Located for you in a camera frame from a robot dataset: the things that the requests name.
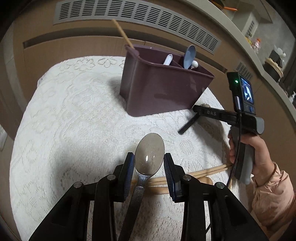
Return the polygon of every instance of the small display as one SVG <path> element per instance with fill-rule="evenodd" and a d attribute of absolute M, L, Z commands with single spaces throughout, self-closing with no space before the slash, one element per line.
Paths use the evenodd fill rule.
<path fill-rule="evenodd" d="M 250 83 L 242 77 L 241 77 L 241 80 L 242 80 L 242 88 L 243 88 L 243 92 L 244 92 L 244 99 L 246 101 L 254 104 L 253 93 L 252 93 L 252 88 L 251 88 Z"/>

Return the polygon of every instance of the air vent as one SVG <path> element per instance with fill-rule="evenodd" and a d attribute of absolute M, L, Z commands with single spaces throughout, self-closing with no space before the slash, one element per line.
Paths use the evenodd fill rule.
<path fill-rule="evenodd" d="M 60 10 L 60 13 L 59 13 L 59 19 L 67 18 L 68 13 L 69 13 L 69 9 L 70 9 L 70 3 L 69 2 L 62 4 L 61 10 Z"/>
<path fill-rule="evenodd" d="M 82 16 L 91 16 L 94 10 L 95 0 L 86 0 L 84 3 Z"/>
<path fill-rule="evenodd" d="M 95 16 L 105 16 L 109 0 L 98 1 Z"/>
<path fill-rule="evenodd" d="M 160 9 L 155 7 L 150 8 L 150 11 L 147 16 L 147 22 L 156 23 L 159 17 Z"/>
<path fill-rule="evenodd" d="M 172 16 L 171 13 L 163 11 L 159 19 L 158 25 L 166 28 L 168 26 L 171 16 Z"/>
<path fill-rule="evenodd" d="M 207 33 L 204 30 L 200 29 L 195 41 L 198 42 L 199 44 L 201 44 L 203 42 L 206 34 Z"/>
<path fill-rule="evenodd" d="M 135 6 L 136 4 L 134 2 L 125 2 L 122 9 L 121 17 L 131 18 L 133 15 L 133 11 L 135 10 Z"/>
<path fill-rule="evenodd" d="M 190 29 L 190 31 L 189 31 L 189 34 L 188 34 L 188 38 L 190 38 L 190 39 L 195 39 L 195 36 L 196 36 L 196 34 L 197 34 L 197 32 L 198 32 L 198 30 L 199 30 L 199 27 L 197 27 L 197 26 L 195 26 L 194 24 L 191 26 L 191 29 Z"/>
<path fill-rule="evenodd" d="M 116 19 L 157 28 L 186 39 L 210 53 L 221 43 L 208 30 L 162 6 L 141 0 L 66 0 L 58 2 L 54 24 L 89 19 Z"/>
<path fill-rule="evenodd" d="M 248 71 L 247 67 L 243 62 L 239 62 L 238 66 L 235 69 L 239 74 L 244 77 L 246 80 L 250 80 L 253 75 Z"/>
<path fill-rule="evenodd" d="M 187 35 L 187 33 L 188 33 L 188 29 L 190 28 L 190 25 L 191 25 L 190 22 L 188 22 L 188 21 L 186 21 L 186 20 L 183 20 L 183 23 L 182 23 L 182 26 L 181 26 L 181 28 L 180 28 L 179 33 L 180 33 L 180 34 L 183 34 L 183 35 Z"/>
<path fill-rule="evenodd" d="M 121 0 L 112 0 L 108 11 L 108 16 L 117 17 L 122 5 Z"/>
<path fill-rule="evenodd" d="M 182 18 L 180 18 L 176 15 L 173 16 L 173 19 L 172 19 L 169 29 L 173 30 L 173 31 L 177 31 L 180 26 L 181 21 L 182 21 Z"/>
<path fill-rule="evenodd" d="M 70 17 L 79 17 L 80 11 L 82 6 L 82 0 L 81 1 L 74 1 L 71 8 Z"/>
<path fill-rule="evenodd" d="M 249 37 L 250 33 L 253 30 L 254 25 L 255 25 L 255 23 L 254 23 L 254 21 L 252 21 L 251 24 L 250 24 L 250 26 L 249 26 L 249 28 L 248 28 L 248 31 L 246 33 L 246 37 Z"/>
<path fill-rule="evenodd" d="M 135 19 L 143 21 L 146 17 L 147 10 L 147 5 L 139 4 L 136 9 Z"/>

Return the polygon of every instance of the human hand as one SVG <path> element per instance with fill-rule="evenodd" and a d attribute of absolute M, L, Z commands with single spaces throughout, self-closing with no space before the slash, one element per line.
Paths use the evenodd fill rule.
<path fill-rule="evenodd" d="M 231 134 L 228 134 L 229 138 L 229 160 L 234 163 L 235 149 L 234 142 Z M 255 163 L 253 166 L 252 174 L 256 180 L 257 186 L 262 186 L 269 181 L 272 176 L 275 166 L 271 161 L 268 148 L 265 141 L 257 135 L 247 133 L 241 136 L 241 142 L 247 145 L 251 145 L 255 149 Z"/>

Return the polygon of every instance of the white ladle handle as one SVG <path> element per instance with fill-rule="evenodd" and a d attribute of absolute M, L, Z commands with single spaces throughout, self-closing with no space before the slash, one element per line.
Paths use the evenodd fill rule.
<path fill-rule="evenodd" d="M 169 54 L 169 55 L 166 57 L 166 59 L 165 59 L 165 61 L 163 62 L 163 64 L 164 64 L 164 65 L 170 65 L 170 63 L 172 62 L 172 60 L 173 60 L 173 55 L 172 55 L 172 54 Z"/>
<path fill-rule="evenodd" d="M 141 207 L 142 198 L 145 192 L 144 187 L 136 186 L 131 198 L 130 204 L 124 222 L 121 228 L 121 232 L 118 241 L 128 241 L 130 239 L 131 233 L 133 231 L 133 226 L 136 222 L 139 209 Z"/>

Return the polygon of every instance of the white lace tablecloth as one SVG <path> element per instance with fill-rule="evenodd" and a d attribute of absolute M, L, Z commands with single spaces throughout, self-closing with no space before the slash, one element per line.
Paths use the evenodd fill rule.
<path fill-rule="evenodd" d="M 74 182 L 93 183 L 112 173 L 150 132 L 163 138 L 165 151 L 185 172 L 226 163 L 227 124 L 201 117 L 179 135 L 178 129 L 194 115 L 191 110 L 136 118 L 125 112 L 119 95 L 124 60 L 70 59 L 39 80 L 18 129 L 10 164 L 11 205 L 22 240 L 30 238 Z M 202 103 L 222 108 L 209 89 L 197 101 Z M 156 176 L 164 175 L 161 167 Z M 228 173 L 210 177 L 214 183 L 226 183 Z M 232 190 L 242 199 L 236 182 Z M 130 197 L 124 204 L 115 203 L 118 234 Z M 169 195 L 146 194 L 131 240 L 180 240 L 182 220 L 183 204 L 173 203 Z"/>

